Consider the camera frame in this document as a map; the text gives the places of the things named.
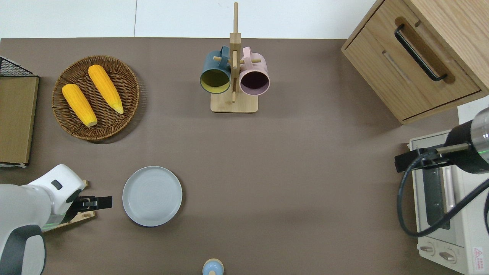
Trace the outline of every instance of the plate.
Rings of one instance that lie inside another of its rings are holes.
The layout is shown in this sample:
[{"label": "plate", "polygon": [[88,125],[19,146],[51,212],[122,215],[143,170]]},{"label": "plate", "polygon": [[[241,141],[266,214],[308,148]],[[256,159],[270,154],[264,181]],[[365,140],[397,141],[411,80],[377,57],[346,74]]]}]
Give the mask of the plate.
[{"label": "plate", "polygon": [[[123,114],[107,104],[90,79],[88,69],[94,64],[102,66],[109,75],[121,98]],[[87,127],[75,115],[63,97],[62,89],[66,84],[80,87],[97,117],[97,124]],[[84,140],[100,141],[119,133],[129,124],[138,107],[139,94],[139,82],[129,66],[115,57],[96,55],[73,63],[61,73],[54,85],[51,104],[54,117],[68,134]]]},{"label": "plate", "polygon": [[155,227],[175,216],[182,194],[180,181],[170,170],[148,166],[129,177],[122,191],[122,204],[134,222]]}]

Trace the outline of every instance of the oven handle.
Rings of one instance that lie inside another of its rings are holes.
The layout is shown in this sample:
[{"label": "oven handle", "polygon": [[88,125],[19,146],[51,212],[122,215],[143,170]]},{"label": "oven handle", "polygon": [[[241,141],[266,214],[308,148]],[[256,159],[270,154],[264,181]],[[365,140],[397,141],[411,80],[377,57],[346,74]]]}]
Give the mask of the oven handle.
[{"label": "oven handle", "polygon": [[445,187],[445,206],[446,211],[452,210],[455,206],[455,193],[453,190],[453,175],[452,175],[452,167],[445,166],[442,167],[443,170],[443,183]]}]

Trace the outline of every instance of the wooden dowel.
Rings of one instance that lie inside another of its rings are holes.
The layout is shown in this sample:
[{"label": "wooden dowel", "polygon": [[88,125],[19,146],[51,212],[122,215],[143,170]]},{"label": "wooden dowel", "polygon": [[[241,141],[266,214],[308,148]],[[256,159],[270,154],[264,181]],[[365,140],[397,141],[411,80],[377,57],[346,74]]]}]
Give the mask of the wooden dowel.
[{"label": "wooden dowel", "polygon": [[233,69],[238,69],[238,51],[233,51],[233,63],[231,63]]},{"label": "wooden dowel", "polygon": [[238,92],[238,78],[237,77],[233,77],[232,84],[233,84],[233,89],[232,89],[233,94],[232,94],[231,102],[236,103],[236,93]]},{"label": "wooden dowel", "polygon": [[[219,56],[214,56],[214,60],[215,61],[221,61],[221,58]],[[251,59],[251,62],[252,63],[260,63],[262,60],[260,58],[256,58],[256,59]],[[244,64],[245,61],[244,60],[240,60],[240,64]]]},{"label": "wooden dowel", "polygon": [[234,2],[234,32],[238,32],[238,2]]}]

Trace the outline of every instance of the warning label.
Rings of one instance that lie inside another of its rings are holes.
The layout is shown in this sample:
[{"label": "warning label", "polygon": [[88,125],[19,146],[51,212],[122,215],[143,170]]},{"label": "warning label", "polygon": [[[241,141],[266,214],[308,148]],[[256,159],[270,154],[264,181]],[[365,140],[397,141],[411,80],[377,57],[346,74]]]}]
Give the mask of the warning label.
[{"label": "warning label", "polygon": [[474,247],[474,259],[475,259],[475,270],[483,271],[484,270],[484,254],[482,251],[482,247]]}]

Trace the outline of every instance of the mug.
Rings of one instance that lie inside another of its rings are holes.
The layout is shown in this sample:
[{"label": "mug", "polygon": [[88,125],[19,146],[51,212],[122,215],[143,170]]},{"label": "mug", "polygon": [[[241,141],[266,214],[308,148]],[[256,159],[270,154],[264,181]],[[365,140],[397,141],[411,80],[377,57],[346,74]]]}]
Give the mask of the mug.
[{"label": "mug", "polygon": [[[252,59],[261,59],[261,62],[252,63]],[[268,91],[270,78],[267,63],[263,55],[251,52],[250,47],[243,48],[244,64],[240,66],[240,87],[249,95],[261,95]]]},{"label": "mug", "polygon": [[229,47],[222,46],[221,50],[210,52],[204,61],[204,69],[200,75],[200,85],[209,93],[223,93],[231,85],[231,66],[228,64]]}]

